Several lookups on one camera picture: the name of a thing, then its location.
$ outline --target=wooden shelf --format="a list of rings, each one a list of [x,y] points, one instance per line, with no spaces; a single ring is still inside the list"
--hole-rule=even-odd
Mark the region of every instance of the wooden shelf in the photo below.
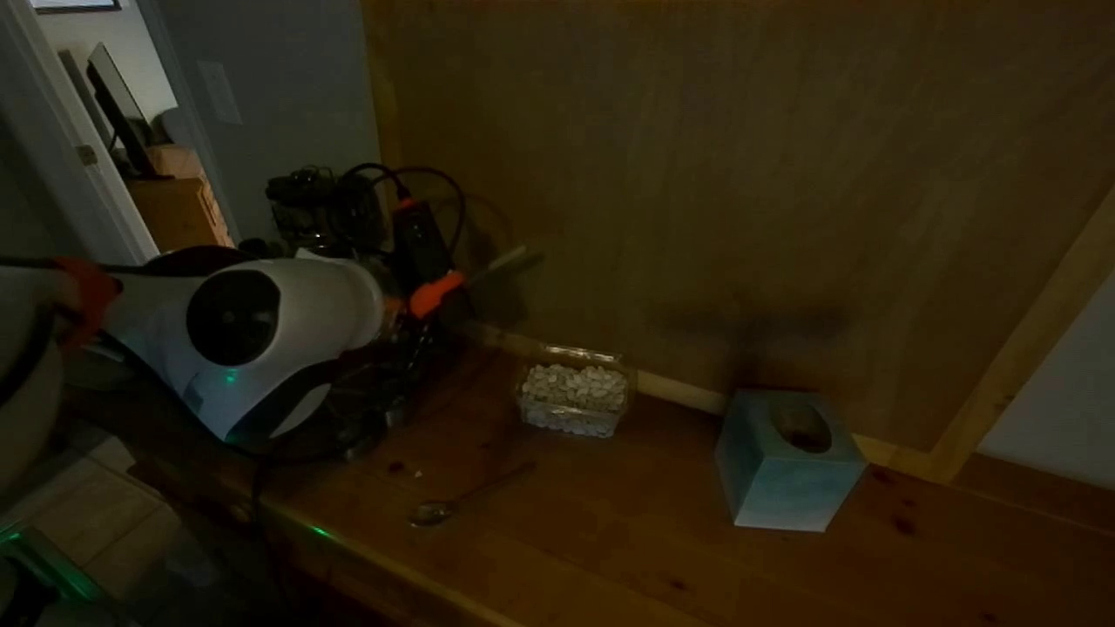
[[[275,467],[286,558],[398,623],[1115,623],[1112,532],[987,494],[1001,479],[868,469],[822,535],[730,528],[717,418],[637,395],[617,438],[569,438],[520,422],[513,377],[475,347],[363,457]],[[68,412],[177,496],[243,514],[250,463],[156,395]],[[421,500],[455,507],[414,528]]]

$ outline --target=blue tissue box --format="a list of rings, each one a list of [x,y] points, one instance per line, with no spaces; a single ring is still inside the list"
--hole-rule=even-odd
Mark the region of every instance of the blue tissue box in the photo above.
[[[802,388],[737,388],[717,469],[734,525],[822,532],[865,472],[833,408]]]

